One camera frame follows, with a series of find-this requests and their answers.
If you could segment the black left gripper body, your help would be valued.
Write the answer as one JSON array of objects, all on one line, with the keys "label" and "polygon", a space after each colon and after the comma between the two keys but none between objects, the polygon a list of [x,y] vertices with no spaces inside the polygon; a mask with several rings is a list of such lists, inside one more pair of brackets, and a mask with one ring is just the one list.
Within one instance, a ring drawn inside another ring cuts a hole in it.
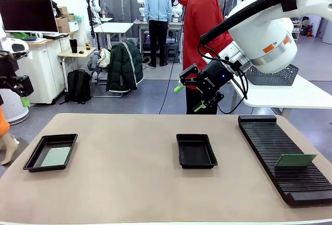
[{"label": "black left gripper body", "polygon": [[1,89],[15,89],[18,85],[18,64],[13,55],[1,50]]}]

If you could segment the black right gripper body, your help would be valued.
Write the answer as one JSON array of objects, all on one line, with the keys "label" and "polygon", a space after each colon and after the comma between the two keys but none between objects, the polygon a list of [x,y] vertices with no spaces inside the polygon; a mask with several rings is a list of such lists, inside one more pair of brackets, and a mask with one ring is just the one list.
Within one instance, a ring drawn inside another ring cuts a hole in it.
[{"label": "black right gripper body", "polygon": [[215,93],[233,78],[233,72],[220,61],[211,61],[198,74],[198,80],[203,83],[198,87],[204,96],[214,96]]}]

